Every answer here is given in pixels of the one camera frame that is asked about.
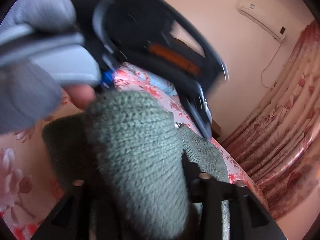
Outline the left hand grey glove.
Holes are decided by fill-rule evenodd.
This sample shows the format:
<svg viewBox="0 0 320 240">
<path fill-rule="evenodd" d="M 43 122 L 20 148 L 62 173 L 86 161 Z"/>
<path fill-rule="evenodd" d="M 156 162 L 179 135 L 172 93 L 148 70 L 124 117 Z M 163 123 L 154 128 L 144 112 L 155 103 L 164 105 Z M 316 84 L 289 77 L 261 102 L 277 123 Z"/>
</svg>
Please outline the left hand grey glove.
<svg viewBox="0 0 320 240">
<path fill-rule="evenodd" d="M 19 24 L 58 32 L 70 27 L 75 19 L 71 0 L 18 0 L 1 23 L 1 32 Z M 1 67 L 1 133 L 29 129 L 48 117 L 60 106 L 63 92 L 76 107 L 85 109 L 95 100 L 94 89 L 85 83 L 61 86 L 49 73 L 94 67 L 89 53 L 75 47 Z"/>
</svg>

